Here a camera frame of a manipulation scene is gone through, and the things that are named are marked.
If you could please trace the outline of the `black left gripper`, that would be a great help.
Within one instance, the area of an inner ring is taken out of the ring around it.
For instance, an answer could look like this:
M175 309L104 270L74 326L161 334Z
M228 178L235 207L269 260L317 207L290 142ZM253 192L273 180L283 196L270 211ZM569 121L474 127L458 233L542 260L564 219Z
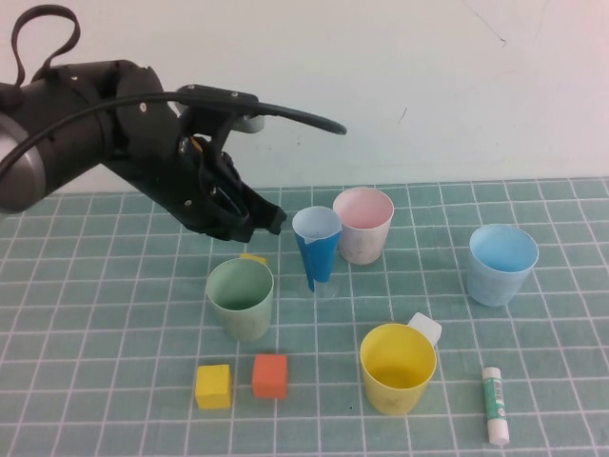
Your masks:
M237 117L168 102L138 102L116 110L124 139L105 165L167 210L186 229L247 242L251 229L279 235L287 215L246 185L223 151Z

